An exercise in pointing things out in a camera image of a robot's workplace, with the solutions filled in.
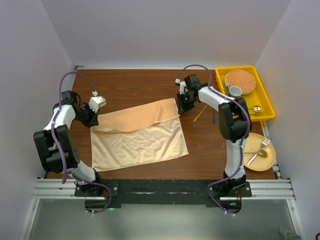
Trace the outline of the peach satin napkin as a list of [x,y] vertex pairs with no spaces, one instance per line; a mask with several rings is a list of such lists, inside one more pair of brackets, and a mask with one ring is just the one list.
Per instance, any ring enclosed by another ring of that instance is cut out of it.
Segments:
[[92,167],[98,172],[169,161],[188,155],[174,98],[98,116],[90,129]]

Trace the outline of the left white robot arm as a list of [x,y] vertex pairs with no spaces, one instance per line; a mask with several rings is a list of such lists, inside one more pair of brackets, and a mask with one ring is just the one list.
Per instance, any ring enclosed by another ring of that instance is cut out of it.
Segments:
[[81,102],[81,97],[74,91],[61,93],[61,100],[53,107],[49,124],[33,134],[33,140],[43,169],[47,172],[62,174],[62,181],[67,177],[75,181],[75,195],[98,197],[105,193],[104,184],[97,171],[86,165],[71,134],[73,121],[81,122],[91,128],[99,124],[98,114],[106,99],[96,91],[89,102]]

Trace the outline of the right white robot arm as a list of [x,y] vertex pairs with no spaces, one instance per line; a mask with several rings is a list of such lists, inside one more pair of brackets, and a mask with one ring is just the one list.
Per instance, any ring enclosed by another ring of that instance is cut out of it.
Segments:
[[190,111],[195,107],[195,102],[205,103],[218,112],[219,131],[226,142],[226,166],[223,179],[208,188],[221,187],[227,196],[235,196],[246,184],[244,148],[252,129],[246,101],[226,96],[207,83],[202,84],[195,74],[184,80],[177,78],[175,84],[179,86],[179,114]]

